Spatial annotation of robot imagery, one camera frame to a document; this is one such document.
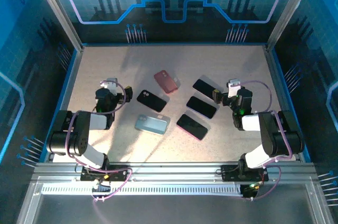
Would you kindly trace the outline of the aluminium table side rail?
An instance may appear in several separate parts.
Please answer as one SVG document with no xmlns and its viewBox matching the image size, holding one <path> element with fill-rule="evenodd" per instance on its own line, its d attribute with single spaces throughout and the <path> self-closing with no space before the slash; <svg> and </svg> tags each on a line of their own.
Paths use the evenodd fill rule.
<svg viewBox="0 0 338 224">
<path fill-rule="evenodd" d="M 78 70 L 79 70 L 79 66 L 80 66 L 80 63 L 81 63 L 83 52 L 84 52 L 84 50 L 82 50 L 80 52 L 75 50 L 73 55 L 72 55 L 67 73 L 65 75 L 64 83 L 63 83 L 63 86 L 62 86 L 62 89 L 61 89 L 61 92 L 60 92 L 60 96 L 59 96 L 59 99 L 58 99 L 58 102 L 57 102 L 57 106 L 55 108 L 55 112 L 54 112 L 54 115 L 52 117 L 48 133 L 46 135 L 45 144 L 43 146 L 42 153 L 40 155 L 39 163 L 43 163 L 43 162 L 45 162 L 46 159 L 48 159 L 48 152 L 46 150 L 47 141 L 48 141 L 48 138 L 49 138 L 49 136 L 52 132 L 52 127 L 53 127 L 53 124 L 56 120 L 56 117 L 57 117 L 59 110 L 67 110 L 67 107 L 69 105 L 69 101 L 70 101 L 70 98 L 71 98 L 71 95 L 72 95 L 74 83 L 75 83 L 77 73 L 78 73 Z"/>
<path fill-rule="evenodd" d="M 279 105 L 282 110 L 291 111 L 292 115 L 296 120 L 296 124 L 298 126 L 299 132 L 301 136 L 304 138 L 302 129 L 300 127 L 297 115 L 295 113 L 294 105 L 292 103 L 291 96 L 289 94 L 287 84 L 284 78 L 283 71 L 281 69 L 279 60 L 277 58 L 277 54 L 274 49 L 268 49 L 267 45 L 263 45 L 264 54 L 266 57 L 266 61 L 269 67 L 270 75 L 274 84 L 274 88 L 276 91 L 276 95 L 278 98 Z"/>
</svg>

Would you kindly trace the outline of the light blue phone case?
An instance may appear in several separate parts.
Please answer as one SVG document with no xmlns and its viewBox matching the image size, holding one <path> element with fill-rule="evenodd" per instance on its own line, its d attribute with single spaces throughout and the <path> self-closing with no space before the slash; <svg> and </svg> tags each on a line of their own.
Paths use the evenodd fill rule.
<svg viewBox="0 0 338 224">
<path fill-rule="evenodd" d="M 148 116 L 141 114 L 136 120 L 135 128 L 139 131 L 149 132 L 156 135 L 164 135 L 170 121 L 171 119 L 166 116 Z"/>
</svg>

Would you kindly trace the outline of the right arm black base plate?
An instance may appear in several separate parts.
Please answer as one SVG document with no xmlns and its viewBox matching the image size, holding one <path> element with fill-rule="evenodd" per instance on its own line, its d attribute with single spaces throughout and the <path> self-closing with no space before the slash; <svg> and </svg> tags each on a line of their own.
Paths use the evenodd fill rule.
<svg viewBox="0 0 338 224">
<path fill-rule="evenodd" d="M 221 177 L 223 182 L 259 182 L 269 180 L 264 169 L 240 169 L 237 165 L 222 165 Z"/>
</svg>

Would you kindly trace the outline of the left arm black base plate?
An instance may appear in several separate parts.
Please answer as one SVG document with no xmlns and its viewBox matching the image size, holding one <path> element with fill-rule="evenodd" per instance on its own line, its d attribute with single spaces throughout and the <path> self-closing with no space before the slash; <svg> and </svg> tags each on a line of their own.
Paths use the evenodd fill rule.
<svg viewBox="0 0 338 224">
<path fill-rule="evenodd" d="M 108 165 L 104 172 L 98 172 L 87 167 L 83 167 L 80 175 L 80 181 L 98 180 L 100 182 L 122 182 L 127 178 L 127 168 L 127 165 Z"/>
</svg>

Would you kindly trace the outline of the lavender-edged black phone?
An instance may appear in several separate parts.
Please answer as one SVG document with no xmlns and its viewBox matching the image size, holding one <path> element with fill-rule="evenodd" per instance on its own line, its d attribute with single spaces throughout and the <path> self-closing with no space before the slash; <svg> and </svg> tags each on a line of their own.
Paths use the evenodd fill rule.
<svg viewBox="0 0 338 224">
<path fill-rule="evenodd" d="M 207 102 L 192 96 L 188 102 L 186 103 L 186 106 L 195 112 L 199 113 L 200 115 L 205 116 L 208 119 L 213 118 L 215 113 L 217 112 L 217 108 L 208 104 Z"/>
</svg>

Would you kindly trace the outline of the aluminium frame post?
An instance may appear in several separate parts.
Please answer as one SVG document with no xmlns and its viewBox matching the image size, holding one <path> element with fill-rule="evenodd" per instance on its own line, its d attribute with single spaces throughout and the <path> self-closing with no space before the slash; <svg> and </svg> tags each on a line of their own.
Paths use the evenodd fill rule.
<svg viewBox="0 0 338 224">
<path fill-rule="evenodd" d="M 285 30 L 287 24 L 289 23 L 290 19 L 292 18 L 293 14 L 299 7 L 301 0 L 288 0 L 284 10 L 281 13 L 280 18 L 278 19 L 268 41 L 266 49 L 268 52 L 271 52 L 275 47 L 276 43 L 278 42 L 280 36 L 282 35 L 283 31 Z"/>
<path fill-rule="evenodd" d="M 61 2 L 59 0 L 47 0 L 47 2 L 76 51 L 82 52 L 82 42 Z"/>
</svg>

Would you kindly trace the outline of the black phone case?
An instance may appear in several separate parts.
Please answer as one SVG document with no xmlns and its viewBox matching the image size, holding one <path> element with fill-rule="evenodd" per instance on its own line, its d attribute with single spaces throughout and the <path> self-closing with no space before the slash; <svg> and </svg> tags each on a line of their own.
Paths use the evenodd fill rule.
<svg viewBox="0 0 338 224">
<path fill-rule="evenodd" d="M 158 113 L 160 113 L 167 104 L 164 99 L 156 96 L 148 90 L 142 90 L 136 99 L 139 103 Z"/>
</svg>

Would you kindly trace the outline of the circuit board with LED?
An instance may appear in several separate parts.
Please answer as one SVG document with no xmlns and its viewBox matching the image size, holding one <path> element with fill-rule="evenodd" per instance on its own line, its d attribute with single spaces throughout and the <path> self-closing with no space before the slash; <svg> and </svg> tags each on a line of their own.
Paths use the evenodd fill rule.
<svg viewBox="0 0 338 224">
<path fill-rule="evenodd" d="M 252 184 L 242 184 L 240 186 L 240 193 L 243 198 L 253 200 L 262 185 L 262 182 L 256 182 Z"/>
</svg>

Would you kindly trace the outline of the aluminium frame cross rail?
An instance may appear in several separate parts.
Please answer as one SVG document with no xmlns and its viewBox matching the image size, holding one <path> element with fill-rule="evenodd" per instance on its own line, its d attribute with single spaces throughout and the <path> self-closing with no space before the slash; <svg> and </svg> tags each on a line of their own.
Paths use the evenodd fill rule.
<svg viewBox="0 0 338 224">
<path fill-rule="evenodd" d="M 149 184 L 220 184 L 222 178 L 216 175 L 222 165 L 235 162 L 174 162 L 174 163 L 119 163 L 133 170 L 130 182 Z M 76 163 L 39 163 L 31 181 L 73 182 L 80 180 L 82 166 Z M 269 182 L 280 178 L 282 184 L 305 184 L 317 182 L 318 176 L 313 163 L 281 161 L 267 166 Z"/>
</svg>

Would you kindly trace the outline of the grey metal platform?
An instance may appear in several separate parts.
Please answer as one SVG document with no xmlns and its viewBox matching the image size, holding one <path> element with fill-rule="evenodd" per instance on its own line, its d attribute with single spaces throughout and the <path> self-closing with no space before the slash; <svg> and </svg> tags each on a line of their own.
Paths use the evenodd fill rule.
<svg viewBox="0 0 338 224">
<path fill-rule="evenodd" d="M 115 195 L 96 202 L 88 195 L 45 194 L 36 184 L 14 224 L 338 224 L 320 187 L 280 184 L 254 201 L 221 195 Z"/>
</svg>

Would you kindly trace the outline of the pink-edged black phone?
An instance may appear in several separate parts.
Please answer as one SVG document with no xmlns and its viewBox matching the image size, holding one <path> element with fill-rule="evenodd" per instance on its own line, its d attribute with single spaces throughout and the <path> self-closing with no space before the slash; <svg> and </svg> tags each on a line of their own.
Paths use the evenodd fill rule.
<svg viewBox="0 0 338 224">
<path fill-rule="evenodd" d="M 198 140 L 203 140 L 208 132 L 208 129 L 192 119 L 190 116 L 183 114 L 176 122 L 177 126 L 195 137 Z"/>
</svg>

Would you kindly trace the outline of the red phone case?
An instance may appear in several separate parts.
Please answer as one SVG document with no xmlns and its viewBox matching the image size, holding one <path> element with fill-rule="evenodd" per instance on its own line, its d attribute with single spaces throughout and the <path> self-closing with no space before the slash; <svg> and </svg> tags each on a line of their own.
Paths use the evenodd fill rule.
<svg viewBox="0 0 338 224">
<path fill-rule="evenodd" d="M 178 90 L 177 84 L 165 70 L 154 74 L 154 79 L 166 94 L 170 94 Z"/>
</svg>

